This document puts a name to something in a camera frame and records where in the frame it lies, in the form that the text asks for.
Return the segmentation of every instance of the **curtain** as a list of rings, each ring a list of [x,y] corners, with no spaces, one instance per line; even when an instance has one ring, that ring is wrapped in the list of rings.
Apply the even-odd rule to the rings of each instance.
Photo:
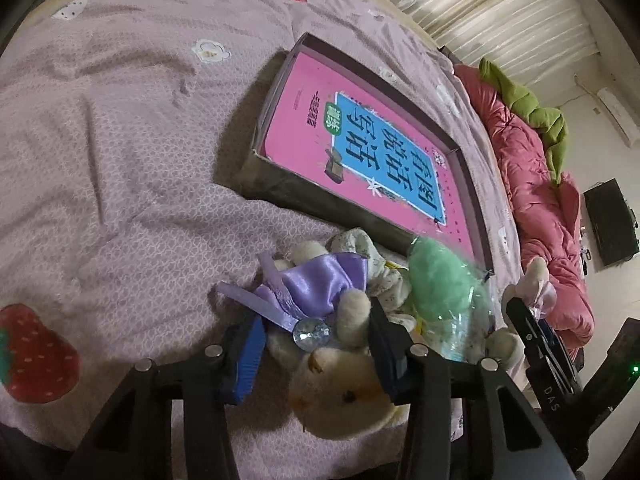
[[[465,64],[483,56],[533,84],[596,54],[577,0],[391,0]]]

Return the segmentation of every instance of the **white star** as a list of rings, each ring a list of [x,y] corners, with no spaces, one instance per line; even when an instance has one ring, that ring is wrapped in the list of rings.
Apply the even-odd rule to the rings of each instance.
[[[366,176],[365,179],[369,184],[369,187],[367,187],[367,189],[369,189],[373,193],[373,196],[382,196],[382,193],[378,191],[379,189],[382,189],[382,184],[377,183],[375,178],[369,178],[368,176]]]

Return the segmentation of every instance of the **metal rivet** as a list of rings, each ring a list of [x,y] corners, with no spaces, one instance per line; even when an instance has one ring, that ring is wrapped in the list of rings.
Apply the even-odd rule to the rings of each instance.
[[[220,345],[209,345],[204,349],[204,355],[207,357],[220,357],[222,352],[222,346]]]
[[[480,366],[488,372],[495,372],[498,369],[498,363],[490,357],[485,357],[480,361]]]
[[[411,345],[410,352],[416,357],[425,357],[429,354],[429,349],[425,345],[416,344]]]
[[[138,361],[134,368],[139,371],[139,372],[148,372],[149,370],[151,370],[151,367],[154,365],[154,362],[149,359],[149,358],[145,358],[145,359],[140,359],[140,361]]]

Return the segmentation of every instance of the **green fluffy ball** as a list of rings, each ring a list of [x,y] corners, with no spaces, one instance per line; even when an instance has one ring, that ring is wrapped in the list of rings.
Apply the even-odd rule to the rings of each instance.
[[[426,321],[454,319],[471,306],[480,288],[475,269],[439,241],[419,237],[409,254],[414,308]]]

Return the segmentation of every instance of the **purple satin fabric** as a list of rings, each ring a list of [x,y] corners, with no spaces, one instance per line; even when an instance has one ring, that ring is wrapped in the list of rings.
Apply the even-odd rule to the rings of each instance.
[[[288,331],[304,316],[324,319],[332,314],[344,290],[367,286],[367,259],[356,253],[322,254],[282,272],[260,260],[276,293],[267,283],[253,293],[228,283],[220,283],[217,290]]]

